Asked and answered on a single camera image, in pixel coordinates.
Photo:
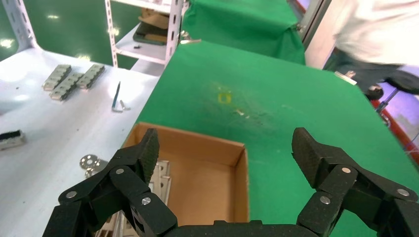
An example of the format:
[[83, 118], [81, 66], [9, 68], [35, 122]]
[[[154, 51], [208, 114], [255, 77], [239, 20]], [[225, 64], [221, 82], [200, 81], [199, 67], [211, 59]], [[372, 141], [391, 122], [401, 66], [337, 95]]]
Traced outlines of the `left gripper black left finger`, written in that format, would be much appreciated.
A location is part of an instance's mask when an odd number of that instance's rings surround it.
[[58, 198], [58, 236], [92, 237], [118, 211], [141, 237], [164, 237], [176, 229], [176, 216], [149, 188], [159, 149], [157, 130], [147, 129], [138, 144], [117, 150], [102, 171], [65, 190]]

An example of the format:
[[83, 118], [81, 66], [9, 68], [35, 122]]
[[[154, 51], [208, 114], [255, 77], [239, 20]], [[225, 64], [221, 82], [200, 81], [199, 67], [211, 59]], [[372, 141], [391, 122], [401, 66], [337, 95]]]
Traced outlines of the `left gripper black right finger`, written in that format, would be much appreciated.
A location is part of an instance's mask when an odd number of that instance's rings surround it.
[[303, 127], [293, 132], [292, 156], [315, 190], [297, 224], [328, 237], [344, 211], [379, 237], [419, 234], [419, 197], [411, 189], [361, 167], [343, 149], [317, 142]]

